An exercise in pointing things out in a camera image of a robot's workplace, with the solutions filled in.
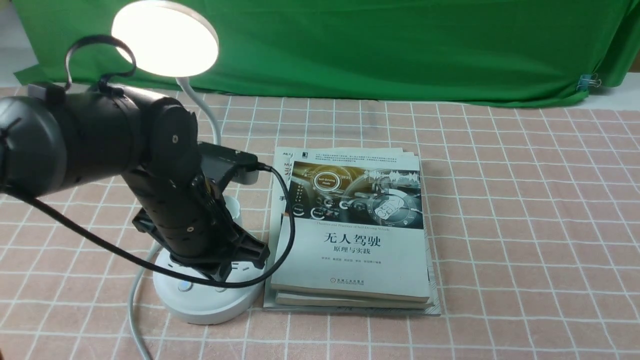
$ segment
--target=white lamp base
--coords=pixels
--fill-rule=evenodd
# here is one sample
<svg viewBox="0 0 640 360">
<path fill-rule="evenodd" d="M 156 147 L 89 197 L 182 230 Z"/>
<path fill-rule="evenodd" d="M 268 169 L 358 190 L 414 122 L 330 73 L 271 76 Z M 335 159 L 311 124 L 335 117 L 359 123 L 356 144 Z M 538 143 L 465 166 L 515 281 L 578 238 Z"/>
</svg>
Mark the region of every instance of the white lamp base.
<svg viewBox="0 0 640 360">
<path fill-rule="evenodd" d="M 156 265 L 195 277 L 202 277 L 192 268 L 180 266 L 169 258 L 163 249 L 156 259 Z M 251 263 L 234 263 L 227 281 L 240 282 L 262 275 Z M 221 289 L 212 286 L 192 284 L 154 272 L 154 287 L 167 310 L 187 323 L 212 325 L 229 321 L 251 307 L 262 291 L 255 285 L 241 289 Z"/>
</svg>

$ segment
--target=lamp button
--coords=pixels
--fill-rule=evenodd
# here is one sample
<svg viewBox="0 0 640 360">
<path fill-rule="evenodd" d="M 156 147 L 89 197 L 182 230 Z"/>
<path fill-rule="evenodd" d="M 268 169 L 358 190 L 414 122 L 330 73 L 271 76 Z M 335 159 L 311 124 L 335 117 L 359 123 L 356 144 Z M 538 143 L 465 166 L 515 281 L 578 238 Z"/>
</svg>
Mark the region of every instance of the lamp button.
<svg viewBox="0 0 640 360">
<path fill-rule="evenodd" d="M 193 288 L 193 283 L 189 281 L 181 281 L 178 283 L 178 291 L 185 293 Z"/>
</svg>

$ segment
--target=green cloth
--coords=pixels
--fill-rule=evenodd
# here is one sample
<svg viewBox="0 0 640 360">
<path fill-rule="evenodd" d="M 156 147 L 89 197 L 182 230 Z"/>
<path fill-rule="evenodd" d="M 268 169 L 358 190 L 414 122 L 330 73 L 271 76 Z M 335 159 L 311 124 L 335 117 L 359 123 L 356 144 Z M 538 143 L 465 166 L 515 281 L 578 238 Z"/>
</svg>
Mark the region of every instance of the green cloth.
<svg viewBox="0 0 640 360">
<path fill-rule="evenodd" d="M 40 63 L 18 79 L 64 81 L 68 47 L 108 34 L 129 2 L 14 0 Z M 220 38 L 218 62 L 191 79 L 204 92 L 568 106 L 588 96 L 576 90 L 582 75 L 601 66 L 617 85 L 640 48 L 638 0 L 179 2 Z M 90 83 L 128 65 L 95 45 L 74 55 L 71 73 Z M 123 82 L 176 88 L 142 70 Z"/>
</svg>

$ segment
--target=book stack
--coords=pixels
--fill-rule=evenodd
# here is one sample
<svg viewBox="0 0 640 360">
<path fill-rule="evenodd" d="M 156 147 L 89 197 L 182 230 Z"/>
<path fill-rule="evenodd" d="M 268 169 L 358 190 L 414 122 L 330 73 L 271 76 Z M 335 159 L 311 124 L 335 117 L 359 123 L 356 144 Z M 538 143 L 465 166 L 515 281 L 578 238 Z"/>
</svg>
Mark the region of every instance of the book stack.
<svg viewBox="0 0 640 360">
<path fill-rule="evenodd" d="M 264 309 L 332 313 L 440 314 L 425 232 L 420 159 L 393 149 L 276 148 L 271 191 L 271 266 Z"/>
</svg>

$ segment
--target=binder clip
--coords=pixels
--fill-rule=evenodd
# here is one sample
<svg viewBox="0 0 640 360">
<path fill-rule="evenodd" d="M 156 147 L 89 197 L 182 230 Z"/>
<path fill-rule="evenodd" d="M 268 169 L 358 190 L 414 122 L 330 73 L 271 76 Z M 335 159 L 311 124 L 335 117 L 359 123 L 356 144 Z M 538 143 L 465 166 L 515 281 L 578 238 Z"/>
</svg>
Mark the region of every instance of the binder clip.
<svg viewBox="0 0 640 360">
<path fill-rule="evenodd" d="M 580 77 L 576 91 L 587 91 L 589 87 L 598 88 L 602 85 L 602 80 L 598 79 L 598 74 L 585 74 Z"/>
</svg>

